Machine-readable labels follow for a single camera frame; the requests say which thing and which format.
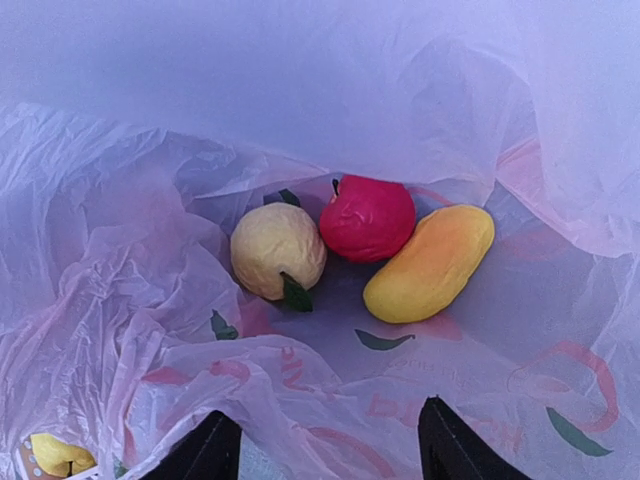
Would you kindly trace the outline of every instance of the fake fruit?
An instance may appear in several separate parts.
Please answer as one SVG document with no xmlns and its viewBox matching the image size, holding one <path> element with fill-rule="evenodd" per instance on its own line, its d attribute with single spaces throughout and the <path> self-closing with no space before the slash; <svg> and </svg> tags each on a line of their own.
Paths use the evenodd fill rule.
<svg viewBox="0 0 640 480">
<path fill-rule="evenodd" d="M 458 296 L 495 237 L 491 216 L 456 205 L 436 210 L 364 289 L 365 305 L 387 323 L 429 318 Z"/>
<path fill-rule="evenodd" d="M 416 207 L 399 183 L 345 175 L 320 216 L 327 246 L 354 263 L 393 257 L 416 223 Z"/>
<path fill-rule="evenodd" d="M 267 300 L 285 296 L 285 282 L 305 290 L 324 270 L 325 247 L 303 209 L 271 203 L 247 213 L 231 235 L 231 264 L 247 290 Z"/>
<path fill-rule="evenodd" d="M 33 454 L 38 466 L 51 476 L 67 478 L 96 466 L 93 455 L 75 445 L 68 445 L 47 433 L 31 435 Z"/>
</svg>

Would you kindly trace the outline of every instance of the yellow fruit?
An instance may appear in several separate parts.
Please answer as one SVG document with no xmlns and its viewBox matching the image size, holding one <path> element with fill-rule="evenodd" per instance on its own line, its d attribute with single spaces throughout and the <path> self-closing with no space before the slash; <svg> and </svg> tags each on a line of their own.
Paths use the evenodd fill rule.
<svg viewBox="0 0 640 480">
<path fill-rule="evenodd" d="M 367 309 L 387 323 L 414 323 L 435 315 L 462 291 L 494 237 L 493 220 L 481 208 L 436 210 L 367 283 Z"/>
<path fill-rule="evenodd" d="M 267 300 L 284 298 L 280 272 L 306 290 L 324 270 L 327 248 L 303 209 L 271 203 L 247 213 L 231 235 L 231 264 L 242 285 Z"/>
<path fill-rule="evenodd" d="M 31 445 L 38 466 L 54 477 L 67 478 L 70 467 L 76 475 L 96 466 L 93 455 L 84 448 L 67 445 L 46 433 L 31 435 Z"/>
</svg>

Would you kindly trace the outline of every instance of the yellow pear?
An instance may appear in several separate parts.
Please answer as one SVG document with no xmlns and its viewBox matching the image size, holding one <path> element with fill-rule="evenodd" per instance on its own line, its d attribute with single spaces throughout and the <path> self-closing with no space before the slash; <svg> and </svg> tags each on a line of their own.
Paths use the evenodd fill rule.
<svg viewBox="0 0 640 480">
<path fill-rule="evenodd" d="M 93 455 L 75 445 L 68 445 L 47 433 L 31 435 L 33 454 L 38 466 L 51 476 L 67 478 L 96 466 Z"/>
<path fill-rule="evenodd" d="M 251 210 L 231 235 L 231 265 L 242 285 L 267 300 L 284 298 L 281 272 L 305 290 L 324 270 L 327 248 L 303 209 L 271 203 Z"/>
</svg>

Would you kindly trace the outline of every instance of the black object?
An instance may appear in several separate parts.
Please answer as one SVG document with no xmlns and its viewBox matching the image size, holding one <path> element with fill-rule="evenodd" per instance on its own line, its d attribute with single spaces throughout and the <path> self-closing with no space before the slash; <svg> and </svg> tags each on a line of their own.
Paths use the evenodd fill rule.
<svg viewBox="0 0 640 480">
<path fill-rule="evenodd" d="M 242 430 L 213 412 L 143 480 L 237 480 Z"/>
<path fill-rule="evenodd" d="M 213 412 L 143 480 L 237 480 L 241 435 L 231 419 Z M 425 480 L 531 480 L 438 397 L 420 412 L 418 438 Z"/>
<path fill-rule="evenodd" d="M 428 398 L 418 423 L 425 480 L 530 480 L 500 458 L 440 398 Z"/>
</svg>

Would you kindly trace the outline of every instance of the wrinkled plastic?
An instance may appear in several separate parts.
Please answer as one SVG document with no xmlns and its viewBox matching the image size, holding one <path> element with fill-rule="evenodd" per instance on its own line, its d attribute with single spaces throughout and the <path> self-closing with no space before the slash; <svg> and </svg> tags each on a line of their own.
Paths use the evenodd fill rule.
<svg viewBox="0 0 640 480">
<path fill-rule="evenodd" d="M 214 409 L 291 478 L 419 478 L 430 395 L 533 478 L 635 478 L 637 6 L 2 9 L 0 478 L 37 431 L 135 478 Z M 337 259 L 311 315 L 233 282 L 240 216 L 317 218 L 334 171 L 488 208 L 451 308 L 377 322 Z"/>
</svg>

